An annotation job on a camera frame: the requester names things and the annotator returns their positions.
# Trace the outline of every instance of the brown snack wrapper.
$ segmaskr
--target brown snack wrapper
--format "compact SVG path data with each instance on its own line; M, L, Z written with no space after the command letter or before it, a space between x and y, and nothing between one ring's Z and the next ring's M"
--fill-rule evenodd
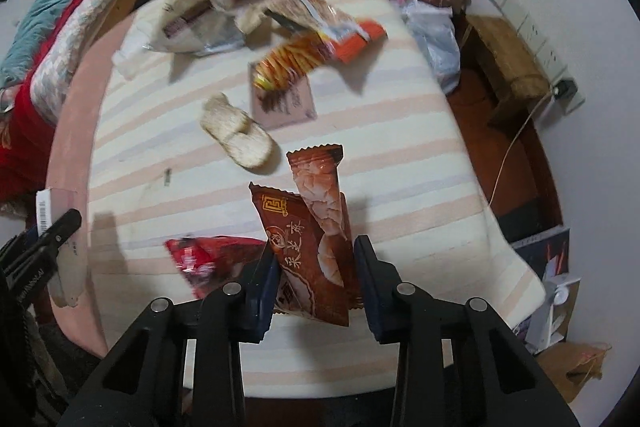
M347 295L337 261L300 195L252 183L249 190L292 293L286 295L286 284L281 284L279 308L295 312L297 306L320 321L348 326Z
M336 144L287 153L300 197L324 232L326 247L338 263L350 307L361 307L353 243L345 226L348 225L346 202L338 184L338 164L343 156L342 145Z

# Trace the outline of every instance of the snack package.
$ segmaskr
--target snack package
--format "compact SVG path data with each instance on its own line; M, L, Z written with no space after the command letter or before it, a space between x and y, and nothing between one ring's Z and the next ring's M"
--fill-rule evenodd
M347 232L348 214L338 184L338 164L342 145L320 145L287 153L293 181L309 212L324 232L325 250L337 261L351 307L359 307L360 284L353 258L351 231Z
M229 0L164 0L144 47L196 56L243 47L244 34L236 27L234 16L220 7L229 3Z
M348 300L331 245L300 195L249 184L252 200L287 283L282 309L339 326L349 325Z
M315 32L295 35L260 62L250 65L255 87L264 91L286 90L299 78L329 59L326 45Z
M250 237L218 235L169 239L164 245L196 299L204 299L229 279L238 277L245 264L259 259L265 243Z
M250 33L267 15L285 28L315 31L327 45L330 57L344 63L353 60L369 42L386 36L385 29L374 20L355 19L325 0L271 0L247 10L236 24Z

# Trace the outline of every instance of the power cord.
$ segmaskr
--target power cord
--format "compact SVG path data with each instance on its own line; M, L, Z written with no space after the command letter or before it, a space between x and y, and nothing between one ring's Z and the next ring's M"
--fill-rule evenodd
M507 147L507 152L504 153L504 158L502 158L502 163L500 164L500 170L498 170L498 175L497 175L497 177L495 179L494 190L492 190L492 192L491 192L491 199L489 200L489 206L491 206L492 203L494 203L495 189L498 188L498 181L500 181L500 175L502 174L502 169L504 169L504 163L507 161L507 156L509 155L509 151L511 150L511 147L513 147L513 144L516 143L516 140L520 136L520 133L522 133L522 131L524 130L526 124L529 123L529 120L531 120L531 118L533 118L534 113L543 104L543 102L545 102L545 100L548 100L549 97L551 97L552 95L557 96L557 92L556 92L557 90L558 90L557 87L550 89L549 92L546 93L545 96L543 96L542 98L540 98L540 100L538 100L538 103L534 106L534 108L529 113L529 116L527 117L527 120L524 121L524 123L522 124L520 129L518 129L518 132L516 133L516 136L514 136L513 140L511 140L511 143L509 144L509 147Z

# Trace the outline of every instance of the red snack bag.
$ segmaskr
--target red snack bag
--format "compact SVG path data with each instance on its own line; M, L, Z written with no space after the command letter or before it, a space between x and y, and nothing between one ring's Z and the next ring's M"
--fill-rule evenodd
M292 296L281 288L278 304L300 308L309 317L339 326L349 325L347 296L324 233L298 194L249 184L252 200Z
M197 299L240 275L245 264L259 259L264 241L250 237L185 237L164 243L175 266L193 288Z
M344 195L338 185L342 145L319 145L287 153L293 181L324 231L322 241L335 257L351 307L361 307L360 284L353 258L351 230Z

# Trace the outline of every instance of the white plastic bag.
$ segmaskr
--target white plastic bag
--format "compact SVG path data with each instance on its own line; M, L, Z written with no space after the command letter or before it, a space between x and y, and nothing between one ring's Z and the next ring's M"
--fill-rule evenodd
M460 83L460 49L451 22L451 8L436 8L418 0L391 1L431 66L444 94Z

